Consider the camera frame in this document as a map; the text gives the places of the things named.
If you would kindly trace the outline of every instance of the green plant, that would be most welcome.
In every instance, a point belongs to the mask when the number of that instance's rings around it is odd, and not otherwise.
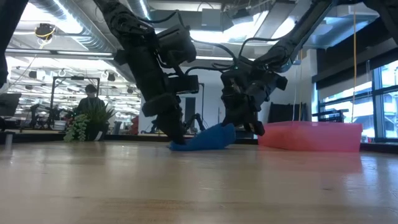
[[[67,129],[67,133],[65,137],[63,137],[63,140],[66,142],[72,142],[75,139],[76,134],[78,134],[77,138],[79,141],[85,141],[88,122],[90,122],[90,120],[87,118],[87,115],[78,115],[72,122],[72,125]]]
[[[108,104],[104,104],[102,101],[96,103],[89,103],[88,109],[84,111],[87,118],[91,123],[94,124],[105,124],[111,117],[115,115],[114,109],[107,110]]]

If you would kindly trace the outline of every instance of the yellow cable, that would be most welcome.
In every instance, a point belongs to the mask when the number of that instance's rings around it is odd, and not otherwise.
[[[36,30],[37,30],[37,27],[35,28],[35,35],[36,35],[36,37],[48,37],[49,35],[51,35],[51,34],[53,34],[54,32],[55,32],[55,28],[51,31],[51,32],[49,32],[48,34],[44,34],[44,35],[38,35],[38,34],[36,34]]]
[[[301,60],[301,64],[300,64],[300,94],[299,94],[299,99],[298,102],[300,103],[300,109],[298,112],[298,121],[301,121],[301,79],[302,79],[302,75],[303,75],[303,49],[301,49],[301,56],[300,56],[300,60]]]
[[[354,7],[354,92],[353,92],[353,108],[351,111],[351,123],[354,122],[354,105],[355,105],[355,87],[356,87],[356,7]]]

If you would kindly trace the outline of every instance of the pink plastic tub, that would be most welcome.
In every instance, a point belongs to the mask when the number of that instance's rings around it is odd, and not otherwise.
[[[264,125],[259,145],[293,151],[359,152],[362,124],[288,121]]]

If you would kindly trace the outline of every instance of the computer monitor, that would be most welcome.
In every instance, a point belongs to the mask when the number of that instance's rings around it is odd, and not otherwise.
[[[14,116],[19,104],[20,93],[3,93],[0,95],[0,116]]]

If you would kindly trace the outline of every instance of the blue cloth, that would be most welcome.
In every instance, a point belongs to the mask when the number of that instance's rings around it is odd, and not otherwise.
[[[202,131],[192,139],[187,140],[186,145],[179,145],[174,142],[170,145],[172,151],[201,151],[211,149],[224,149],[233,144],[236,140],[235,127],[229,124],[222,127],[217,124]]]

